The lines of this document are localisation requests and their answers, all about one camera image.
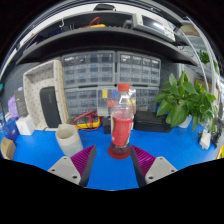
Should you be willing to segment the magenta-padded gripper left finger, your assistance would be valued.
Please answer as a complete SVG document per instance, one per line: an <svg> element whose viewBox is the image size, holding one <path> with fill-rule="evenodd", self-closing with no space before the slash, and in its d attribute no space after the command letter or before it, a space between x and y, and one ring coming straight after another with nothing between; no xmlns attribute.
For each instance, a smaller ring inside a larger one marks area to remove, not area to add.
<svg viewBox="0 0 224 224"><path fill-rule="evenodd" d="M86 187L96 156L96 146L89 146L72 157L61 157L49 172L81 187Z"/></svg>

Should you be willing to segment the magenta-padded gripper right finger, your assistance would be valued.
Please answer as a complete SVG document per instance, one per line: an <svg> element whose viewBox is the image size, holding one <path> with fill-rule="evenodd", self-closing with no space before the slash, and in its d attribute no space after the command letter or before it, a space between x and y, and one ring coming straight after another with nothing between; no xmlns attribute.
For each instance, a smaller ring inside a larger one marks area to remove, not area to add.
<svg viewBox="0 0 224 224"><path fill-rule="evenodd" d="M177 171L177 169L164 157L154 157L134 145L130 148L130 156L133 161L139 187L153 183Z"/></svg>

